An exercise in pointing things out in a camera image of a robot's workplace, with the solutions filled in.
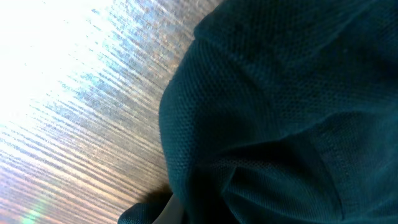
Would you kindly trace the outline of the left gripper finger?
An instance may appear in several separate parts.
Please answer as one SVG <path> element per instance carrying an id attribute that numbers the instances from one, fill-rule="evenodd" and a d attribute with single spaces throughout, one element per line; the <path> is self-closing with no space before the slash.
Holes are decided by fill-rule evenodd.
<path id="1" fill-rule="evenodd" d="M 182 224 L 185 210 L 180 200 L 172 195 L 166 206 L 152 224 Z"/>

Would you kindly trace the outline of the black polo shirt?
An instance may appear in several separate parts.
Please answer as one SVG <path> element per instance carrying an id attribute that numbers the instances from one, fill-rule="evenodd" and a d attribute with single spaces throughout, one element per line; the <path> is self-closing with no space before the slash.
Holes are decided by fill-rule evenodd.
<path id="1" fill-rule="evenodd" d="M 194 36 L 159 110 L 183 223 L 397 222 L 396 0 L 224 1 Z"/>

